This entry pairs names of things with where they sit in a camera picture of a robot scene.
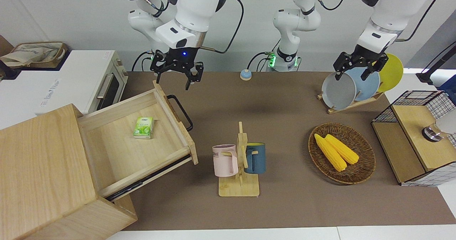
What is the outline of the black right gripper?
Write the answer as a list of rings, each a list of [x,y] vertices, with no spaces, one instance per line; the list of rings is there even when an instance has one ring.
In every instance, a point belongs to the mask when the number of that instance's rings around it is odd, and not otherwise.
[[[184,47],[184,48],[170,48],[168,52],[155,51],[151,57],[150,70],[156,74],[156,83],[159,83],[161,74],[173,68],[184,67],[185,75],[187,76],[187,83],[185,90],[189,90],[189,87],[194,82],[200,82],[204,64],[203,62],[196,62],[195,57],[197,52],[200,50],[199,47]]]

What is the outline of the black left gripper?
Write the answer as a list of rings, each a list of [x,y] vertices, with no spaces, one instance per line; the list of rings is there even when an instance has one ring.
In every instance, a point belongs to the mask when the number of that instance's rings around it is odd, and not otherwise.
[[[342,74],[351,69],[351,65],[360,65],[361,61],[366,63],[366,69],[361,74],[362,81],[365,81],[370,74],[380,72],[389,60],[386,53],[375,53],[361,45],[356,45],[352,54],[340,53],[334,62],[336,72],[335,79],[339,81]]]

